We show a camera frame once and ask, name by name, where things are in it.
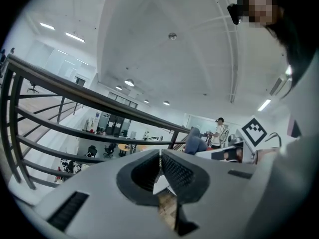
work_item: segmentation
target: ceiling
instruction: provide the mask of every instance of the ceiling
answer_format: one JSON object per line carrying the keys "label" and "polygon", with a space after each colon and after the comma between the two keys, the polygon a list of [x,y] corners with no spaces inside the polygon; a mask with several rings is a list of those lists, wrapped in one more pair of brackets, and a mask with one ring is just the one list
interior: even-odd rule
{"label": "ceiling", "polygon": [[[125,95],[137,94],[151,106],[168,100],[171,108],[209,118],[250,116],[287,64],[266,30],[232,23],[227,5],[233,2],[33,0],[25,14],[38,34],[96,57],[99,81],[121,85]],[[168,38],[171,32],[176,40]],[[128,78],[133,88],[124,83]]]}
{"label": "ceiling", "polygon": [[[105,0],[32,0],[24,10],[33,30],[96,56],[98,27]],[[39,23],[54,26],[55,31]],[[79,42],[65,32],[85,40]]]}
{"label": "ceiling", "polygon": [[[112,13],[101,16],[108,27],[100,28],[105,38],[98,42],[99,81],[122,85],[128,95],[132,88],[124,81],[133,79],[137,99],[155,106],[168,100],[193,114],[253,114],[287,66],[266,30],[232,23],[231,2],[106,0],[104,8]],[[171,32],[176,40],[168,38]]]}

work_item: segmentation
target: round table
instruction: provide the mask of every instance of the round table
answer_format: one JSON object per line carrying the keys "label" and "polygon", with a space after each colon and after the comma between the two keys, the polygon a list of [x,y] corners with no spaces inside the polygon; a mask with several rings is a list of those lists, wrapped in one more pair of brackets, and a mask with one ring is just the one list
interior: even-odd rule
{"label": "round table", "polygon": [[123,144],[123,143],[120,143],[118,145],[118,148],[120,149],[120,153],[119,153],[120,157],[125,156],[126,155],[126,151],[129,151],[131,149],[131,147],[129,147],[128,145]]}

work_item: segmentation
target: black chair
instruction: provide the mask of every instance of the black chair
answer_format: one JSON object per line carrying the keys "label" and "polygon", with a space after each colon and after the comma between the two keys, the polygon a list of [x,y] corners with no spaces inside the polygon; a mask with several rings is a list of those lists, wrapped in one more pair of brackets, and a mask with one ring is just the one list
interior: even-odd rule
{"label": "black chair", "polygon": [[39,91],[35,89],[36,84],[30,82],[30,85],[31,85],[33,88],[28,88],[28,89],[27,89],[27,92],[28,92],[29,90],[31,90],[31,91],[33,91],[33,93],[35,93],[35,92],[39,93]]}
{"label": "black chair", "polygon": [[115,147],[116,147],[115,143],[111,143],[108,147],[105,145],[104,157],[112,158],[113,157],[112,153],[114,152]]}
{"label": "black chair", "polygon": [[94,145],[91,145],[88,149],[88,153],[85,155],[87,157],[92,157],[96,155],[96,153],[98,152],[98,150],[96,149],[96,147]]}

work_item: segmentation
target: fluorescent light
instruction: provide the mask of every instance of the fluorescent light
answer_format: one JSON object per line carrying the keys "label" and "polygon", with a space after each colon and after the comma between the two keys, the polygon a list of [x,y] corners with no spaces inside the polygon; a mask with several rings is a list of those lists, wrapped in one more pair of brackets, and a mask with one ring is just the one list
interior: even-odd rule
{"label": "fluorescent light", "polygon": [[286,72],[285,72],[286,75],[292,75],[293,74],[293,70],[291,69],[291,66],[288,66]]}
{"label": "fluorescent light", "polygon": [[81,39],[81,38],[79,38],[79,37],[77,37],[77,36],[75,36],[75,35],[73,35],[73,34],[69,34],[69,33],[67,33],[67,32],[65,32],[65,34],[66,34],[67,36],[70,36],[70,37],[72,37],[72,38],[74,38],[74,39],[80,41],[80,42],[84,42],[84,43],[85,43],[85,41],[84,41],[83,39]]}
{"label": "fluorescent light", "polygon": [[58,49],[57,49],[57,51],[59,51],[59,52],[61,52],[61,53],[65,54],[65,55],[67,55],[67,54],[66,54],[65,52],[63,52],[63,51],[60,51],[60,50],[58,50]]}
{"label": "fluorescent light", "polygon": [[127,80],[125,81],[125,83],[126,83],[127,85],[131,86],[131,87],[134,87],[134,81],[131,80],[131,79],[127,79]]}
{"label": "fluorescent light", "polygon": [[267,99],[262,106],[258,109],[259,112],[261,112],[269,103],[271,100]]}
{"label": "fluorescent light", "polygon": [[73,63],[71,63],[70,61],[65,60],[65,62],[68,62],[68,63],[70,63],[70,64],[74,65],[74,64],[73,64]]}
{"label": "fluorescent light", "polygon": [[40,22],[40,25],[41,25],[41,26],[44,26],[44,27],[46,27],[46,28],[50,28],[50,29],[52,29],[52,30],[55,30],[55,28],[54,28],[53,26],[50,26],[50,25],[47,25],[47,24],[44,24],[44,23],[41,23],[41,22]]}

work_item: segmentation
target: metal railing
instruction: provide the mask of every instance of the metal railing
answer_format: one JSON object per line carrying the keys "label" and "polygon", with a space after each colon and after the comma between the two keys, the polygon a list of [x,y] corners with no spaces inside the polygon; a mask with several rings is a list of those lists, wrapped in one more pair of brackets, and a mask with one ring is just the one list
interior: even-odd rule
{"label": "metal railing", "polygon": [[[109,142],[109,143],[125,143],[125,144],[142,144],[142,145],[168,145],[169,149],[173,149],[175,145],[184,144],[184,141],[177,142],[177,136],[179,132],[189,133],[189,130],[178,126],[176,124],[167,122],[163,119],[159,119],[152,115],[141,112],[137,109],[133,109],[121,103],[118,103],[112,99],[109,99],[103,95],[100,95],[94,91],[81,87],[75,83],[67,81],[63,78],[60,78],[54,74],[51,74],[43,69],[37,68],[15,56],[8,55],[6,60],[6,73],[4,76],[1,98],[0,98],[0,133],[3,143],[3,149],[9,164],[9,167],[14,175],[15,179],[18,183],[21,182],[21,176],[18,173],[17,166],[14,162],[13,155],[11,150],[13,149],[14,156],[17,162],[17,165],[21,171],[21,174],[24,180],[27,182],[28,186],[31,189],[35,189],[35,184],[39,183],[42,185],[57,187],[58,184],[44,181],[42,179],[33,177],[29,175],[29,172],[26,167],[31,167],[35,170],[63,177],[69,178],[73,176],[73,174],[53,170],[47,167],[40,166],[35,164],[27,159],[25,159],[26,154],[31,150],[35,149],[42,153],[63,158],[71,161],[78,161],[83,163],[99,163],[106,161],[105,159],[99,158],[90,158],[90,157],[81,157],[77,155],[68,154],[65,152],[61,152],[58,150],[54,150],[48,148],[46,146],[40,145],[37,142],[51,129],[68,134],[71,136],[84,138],[93,141],[100,142]],[[20,95],[21,86],[23,79],[27,79],[30,82],[34,83],[37,86],[41,86],[53,93],[54,95]],[[13,85],[11,88],[11,93],[9,93],[11,82],[13,81]],[[43,98],[43,97],[57,97],[61,96],[61,104],[54,105],[51,107],[47,107],[41,109],[36,112],[30,112],[19,106],[19,100],[24,98]],[[72,102],[64,103],[65,99],[73,100]],[[7,122],[7,106],[8,101],[9,104],[9,122]],[[62,111],[63,105],[76,103],[75,106]],[[148,125],[153,125],[160,128],[165,128],[168,130],[174,131],[172,138],[170,141],[143,141],[143,140],[134,140],[134,139],[126,139],[126,138],[116,138],[116,137],[106,137],[103,135],[96,135],[85,131],[79,131],[76,129],[72,129],[60,124],[61,114],[74,109],[73,114],[75,114],[76,109],[82,104],[82,106],[88,106],[100,110],[102,112],[107,112],[110,114],[114,114],[116,116],[121,116],[130,120],[135,120],[141,123],[145,123]],[[44,119],[39,117],[38,114],[49,109],[53,109],[59,107],[58,114]],[[52,119],[57,117],[57,122],[53,122]],[[31,129],[30,131],[20,135],[18,133],[18,122],[29,119],[35,123],[38,123],[36,127]],[[45,132],[43,132],[36,140],[28,139],[28,135],[38,129],[40,126],[44,126],[48,128]],[[9,141],[8,130],[10,129],[11,142]],[[24,144],[27,146],[27,149],[22,152],[20,144]]]}

